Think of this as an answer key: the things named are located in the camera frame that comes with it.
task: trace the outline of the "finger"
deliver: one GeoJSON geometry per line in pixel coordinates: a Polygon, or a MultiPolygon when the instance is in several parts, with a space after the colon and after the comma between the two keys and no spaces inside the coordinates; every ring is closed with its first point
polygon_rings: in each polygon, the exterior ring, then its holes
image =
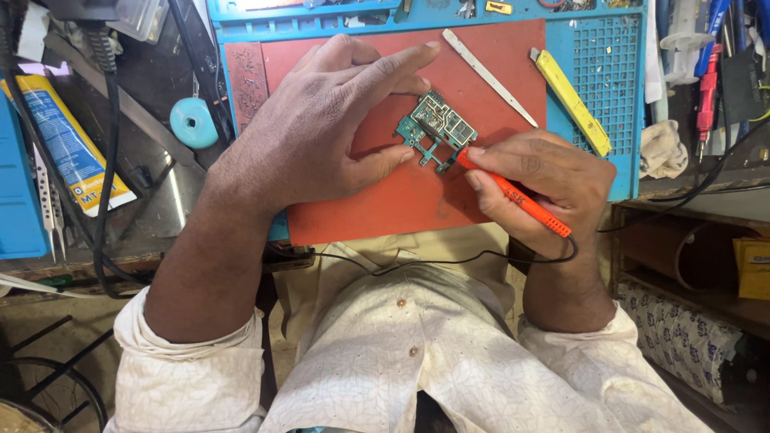
{"type": "Polygon", "coordinates": [[[430,81],[421,76],[408,76],[399,81],[391,90],[391,93],[403,93],[408,95],[424,95],[430,90],[430,81]]]}
{"type": "Polygon", "coordinates": [[[469,147],[468,159],[480,168],[521,182],[530,190],[548,196],[556,204],[572,196],[575,178],[579,172],[565,169],[539,156],[520,156],[513,153],[469,147]]]}
{"type": "Polygon", "coordinates": [[[490,175],[482,170],[470,170],[465,178],[476,191],[479,210],[508,234],[523,240],[544,232],[544,225],[510,201],[490,175]]]}
{"type": "Polygon", "coordinates": [[[397,144],[343,166],[343,175],[346,184],[358,191],[389,175],[400,163],[413,157],[411,147],[397,144]]]}
{"type": "MultiPolygon", "coordinates": [[[[353,68],[345,69],[344,71],[335,72],[334,73],[335,83],[341,86],[346,82],[349,82],[351,79],[355,78],[361,72],[363,72],[364,70],[370,67],[371,65],[361,65],[361,66],[354,66],[353,68]]],[[[398,82],[393,87],[393,90],[391,91],[391,93],[424,95],[425,93],[427,93],[428,90],[430,90],[430,81],[428,79],[414,75],[414,76],[408,76],[405,79],[401,80],[401,82],[398,82]]]]}
{"type": "Polygon", "coordinates": [[[365,112],[391,94],[396,84],[431,64],[440,47],[432,41],[385,56],[351,79],[345,93],[360,102],[360,111],[365,112]]]}
{"type": "Polygon", "coordinates": [[[291,72],[298,72],[302,70],[305,66],[307,66],[308,63],[310,63],[310,60],[316,55],[316,52],[318,52],[318,49],[321,48],[321,45],[313,45],[310,47],[310,50],[305,53],[305,55],[302,56],[302,58],[296,63],[296,65],[292,68],[291,72]]]}
{"type": "Polygon", "coordinates": [[[367,65],[379,58],[380,53],[372,45],[348,35],[335,35],[318,48],[310,68],[315,72],[336,72],[350,65],[367,65]]]}

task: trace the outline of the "tape roll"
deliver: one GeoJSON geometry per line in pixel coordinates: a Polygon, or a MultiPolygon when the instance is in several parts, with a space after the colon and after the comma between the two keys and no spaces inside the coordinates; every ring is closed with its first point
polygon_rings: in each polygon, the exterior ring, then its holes
{"type": "Polygon", "coordinates": [[[169,121],[176,138],[193,149],[205,149],[219,138],[203,99],[180,99],[171,109],[169,121]]]}

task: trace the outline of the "shirt sleeve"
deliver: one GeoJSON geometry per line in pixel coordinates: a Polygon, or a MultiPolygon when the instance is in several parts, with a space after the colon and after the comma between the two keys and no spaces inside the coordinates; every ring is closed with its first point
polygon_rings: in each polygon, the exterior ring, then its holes
{"type": "Polygon", "coordinates": [[[520,343],[575,391],[603,402],[625,431],[711,431],[647,363],[636,325],[614,304],[614,319],[600,331],[546,332],[525,321],[520,343]]]}
{"type": "Polygon", "coordinates": [[[110,433],[257,431],[263,373],[262,322],[253,315],[214,341],[171,344],[144,318],[145,287],[115,319],[123,348],[110,433]]]}

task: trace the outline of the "circuit board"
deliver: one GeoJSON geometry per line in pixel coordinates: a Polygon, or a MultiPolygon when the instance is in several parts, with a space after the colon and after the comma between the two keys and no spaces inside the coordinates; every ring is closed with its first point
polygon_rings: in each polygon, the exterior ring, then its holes
{"type": "Polygon", "coordinates": [[[444,97],[439,92],[434,90],[430,90],[428,93],[420,96],[417,99],[417,106],[414,107],[412,112],[398,122],[396,133],[393,136],[395,137],[398,134],[404,138],[403,144],[412,146],[423,154],[423,159],[420,161],[421,166],[424,166],[430,160],[436,161],[438,164],[436,173],[438,174],[447,171],[454,161],[457,160],[457,154],[478,136],[478,132],[468,125],[452,107],[444,102],[444,97]],[[442,162],[433,154],[434,150],[441,144],[441,139],[430,137],[427,131],[420,127],[418,120],[422,120],[442,134],[452,147],[454,153],[452,153],[452,156],[447,161],[442,162]],[[434,141],[429,149],[425,149],[420,144],[420,140],[425,136],[429,136],[434,141]]]}

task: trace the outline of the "hand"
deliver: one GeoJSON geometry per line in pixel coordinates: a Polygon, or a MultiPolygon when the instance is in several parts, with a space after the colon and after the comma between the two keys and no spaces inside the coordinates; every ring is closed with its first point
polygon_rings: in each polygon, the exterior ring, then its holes
{"type": "MultiPolygon", "coordinates": [[[[467,155],[479,167],[535,191],[531,198],[572,229],[578,246],[594,244],[596,226],[615,178],[612,163],[542,129],[517,134],[485,149],[471,147],[467,155]]],[[[477,192],[481,211],[512,237],[549,259],[572,254],[564,238],[511,202],[488,174],[471,170],[466,177],[477,192]]]]}
{"type": "Polygon", "coordinates": [[[429,42],[380,57],[347,35],[312,47],[209,172],[235,186],[239,200],[273,213],[353,195],[413,156],[411,147],[395,145],[356,161],[350,144],[369,110],[389,94],[430,90],[414,74],[436,59],[439,47],[429,42]]]}

